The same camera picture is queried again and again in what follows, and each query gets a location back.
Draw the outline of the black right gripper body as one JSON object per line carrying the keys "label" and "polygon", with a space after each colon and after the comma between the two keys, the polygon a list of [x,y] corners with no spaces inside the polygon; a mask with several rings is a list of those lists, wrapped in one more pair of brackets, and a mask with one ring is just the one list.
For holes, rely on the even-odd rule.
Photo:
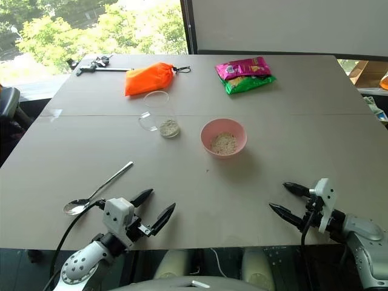
{"label": "black right gripper body", "polygon": [[321,222],[324,201],[322,197],[311,194],[306,203],[306,213],[303,217],[301,231],[304,232],[309,227],[318,227]]}

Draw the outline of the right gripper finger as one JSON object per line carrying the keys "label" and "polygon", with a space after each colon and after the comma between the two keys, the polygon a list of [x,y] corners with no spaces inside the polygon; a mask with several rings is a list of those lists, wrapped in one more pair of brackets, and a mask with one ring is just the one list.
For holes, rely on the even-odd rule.
{"label": "right gripper finger", "polygon": [[294,215],[289,209],[279,205],[270,203],[270,208],[283,220],[295,226],[299,231],[303,230],[303,219]]}
{"label": "right gripper finger", "polygon": [[311,198],[310,189],[294,182],[284,182],[283,186],[291,194],[298,197]]}

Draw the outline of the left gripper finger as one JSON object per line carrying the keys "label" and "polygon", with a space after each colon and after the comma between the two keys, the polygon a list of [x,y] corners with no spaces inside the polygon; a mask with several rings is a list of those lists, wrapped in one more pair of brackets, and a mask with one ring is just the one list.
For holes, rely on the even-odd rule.
{"label": "left gripper finger", "polygon": [[134,206],[134,208],[139,207],[142,203],[144,203],[147,198],[153,193],[153,189],[143,190],[141,193],[136,195],[134,198],[130,200],[130,203]]}
{"label": "left gripper finger", "polygon": [[160,213],[160,215],[157,217],[156,222],[151,227],[151,235],[156,236],[159,231],[167,224],[175,209],[175,206],[176,204],[173,203]]}

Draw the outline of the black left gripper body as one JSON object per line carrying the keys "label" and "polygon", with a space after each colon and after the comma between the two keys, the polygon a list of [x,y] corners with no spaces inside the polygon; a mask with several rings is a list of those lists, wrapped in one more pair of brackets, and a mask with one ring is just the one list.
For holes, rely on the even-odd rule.
{"label": "black left gripper body", "polygon": [[129,219],[129,223],[125,226],[126,237],[132,242],[137,242],[143,236],[150,237],[153,235],[153,230],[150,226],[143,225],[142,219],[135,213]]}

